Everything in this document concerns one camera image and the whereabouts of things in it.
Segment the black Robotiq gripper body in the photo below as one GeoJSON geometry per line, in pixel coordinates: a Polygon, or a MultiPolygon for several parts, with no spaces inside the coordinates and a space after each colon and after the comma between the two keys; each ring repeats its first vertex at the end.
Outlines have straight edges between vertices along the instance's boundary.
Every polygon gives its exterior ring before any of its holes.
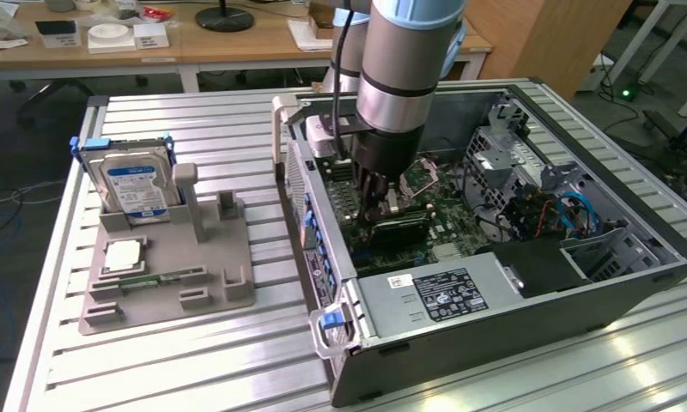
{"type": "Polygon", "coordinates": [[[402,133],[358,132],[352,140],[354,179],[364,179],[368,175],[396,179],[414,159],[422,132],[424,127],[402,133]]]}

